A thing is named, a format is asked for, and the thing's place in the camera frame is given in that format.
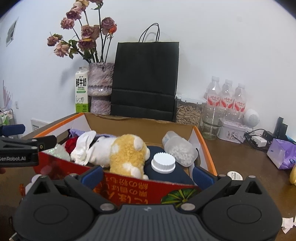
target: bag handle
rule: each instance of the bag handle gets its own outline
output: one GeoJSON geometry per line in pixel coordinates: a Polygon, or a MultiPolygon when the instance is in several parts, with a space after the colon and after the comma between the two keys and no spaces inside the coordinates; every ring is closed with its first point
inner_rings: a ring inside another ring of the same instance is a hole
{"type": "Polygon", "coordinates": [[[148,32],[148,30],[152,27],[152,26],[157,26],[158,27],[158,30],[157,30],[157,34],[156,34],[156,38],[155,38],[155,42],[158,42],[159,41],[159,37],[160,37],[160,28],[159,28],[159,24],[158,23],[154,23],[154,24],[151,24],[141,35],[141,37],[139,38],[139,42],[141,41],[141,38],[143,36],[143,39],[142,39],[142,43],[144,42],[144,39],[145,39],[145,36],[148,32]]]}

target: vase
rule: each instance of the vase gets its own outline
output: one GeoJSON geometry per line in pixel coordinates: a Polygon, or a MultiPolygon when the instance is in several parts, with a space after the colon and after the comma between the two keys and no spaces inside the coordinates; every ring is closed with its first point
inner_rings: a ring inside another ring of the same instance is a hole
{"type": "Polygon", "coordinates": [[[93,96],[91,98],[91,113],[95,115],[110,115],[111,96],[93,96]]]}
{"type": "Polygon", "coordinates": [[[90,63],[87,94],[108,96],[112,92],[113,63],[90,63]]]}

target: purple tissue package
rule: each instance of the purple tissue package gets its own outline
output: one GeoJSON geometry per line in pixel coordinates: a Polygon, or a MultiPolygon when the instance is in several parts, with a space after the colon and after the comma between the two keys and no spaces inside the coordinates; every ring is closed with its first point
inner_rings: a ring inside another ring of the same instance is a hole
{"type": "Polygon", "coordinates": [[[296,161],[296,145],[273,139],[267,155],[279,170],[292,169],[296,161]]]}

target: paper scrap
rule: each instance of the paper scrap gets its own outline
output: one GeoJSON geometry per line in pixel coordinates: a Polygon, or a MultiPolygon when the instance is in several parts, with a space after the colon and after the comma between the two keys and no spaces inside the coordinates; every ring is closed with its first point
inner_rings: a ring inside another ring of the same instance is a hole
{"type": "Polygon", "coordinates": [[[292,218],[283,218],[283,222],[281,224],[283,232],[286,234],[293,226],[295,223],[293,222],[293,217],[292,218]]]}

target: open cardboard box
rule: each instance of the open cardboard box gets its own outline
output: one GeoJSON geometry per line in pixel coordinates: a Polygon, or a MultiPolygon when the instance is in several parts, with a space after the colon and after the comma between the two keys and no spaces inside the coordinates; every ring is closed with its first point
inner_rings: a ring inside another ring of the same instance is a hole
{"type": "MultiPolygon", "coordinates": [[[[162,138],[168,131],[174,131],[188,140],[199,151],[198,165],[217,175],[212,158],[201,133],[195,126],[177,124],[168,121],[138,119],[114,116],[96,116],[79,113],[48,128],[35,137],[55,135],[60,144],[67,139],[68,129],[82,131],[95,130],[100,134],[120,136],[134,134],[141,137],[147,146],[162,147],[162,138]]],[[[195,164],[184,171],[192,178],[195,164]]],[[[81,174],[88,166],[76,165],[45,153],[39,153],[39,165],[34,167],[38,174],[49,175],[51,179],[61,179],[70,173],[81,174]]],[[[101,183],[94,189],[116,205],[173,203],[180,205],[187,198],[197,193],[198,187],[170,182],[140,180],[120,175],[104,173],[101,183]]]]}

